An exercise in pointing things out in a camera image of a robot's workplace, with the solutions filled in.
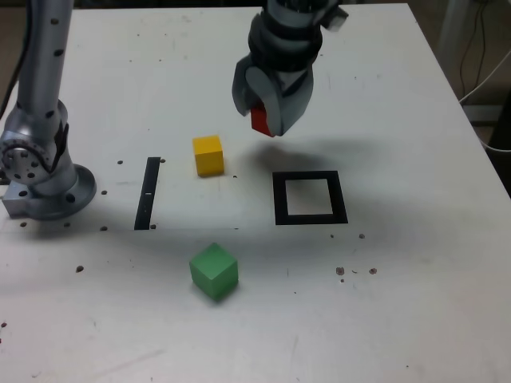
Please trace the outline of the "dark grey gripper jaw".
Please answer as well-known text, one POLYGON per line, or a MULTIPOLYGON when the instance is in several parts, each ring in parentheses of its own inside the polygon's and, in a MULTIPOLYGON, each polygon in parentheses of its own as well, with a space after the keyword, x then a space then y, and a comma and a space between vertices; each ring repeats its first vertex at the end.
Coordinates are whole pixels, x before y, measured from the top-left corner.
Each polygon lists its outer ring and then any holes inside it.
POLYGON ((253 61, 250 55, 243 57, 236 64, 236 69, 232 82, 232 99, 235 104, 237 112, 241 116, 247 116, 254 107, 259 98, 252 91, 246 79, 246 72, 253 66, 253 61))

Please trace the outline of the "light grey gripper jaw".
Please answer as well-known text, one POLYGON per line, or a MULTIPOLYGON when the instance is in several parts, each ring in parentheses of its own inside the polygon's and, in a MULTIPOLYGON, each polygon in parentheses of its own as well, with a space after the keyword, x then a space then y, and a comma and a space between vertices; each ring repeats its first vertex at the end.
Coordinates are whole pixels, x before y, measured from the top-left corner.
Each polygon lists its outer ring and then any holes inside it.
POLYGON ((312 68, 298 72, 269 71, 252 66, 246 79, 259 101, 251 108, 252 128, 267 136, 283 136, 305 113, 311 99, 312 68))

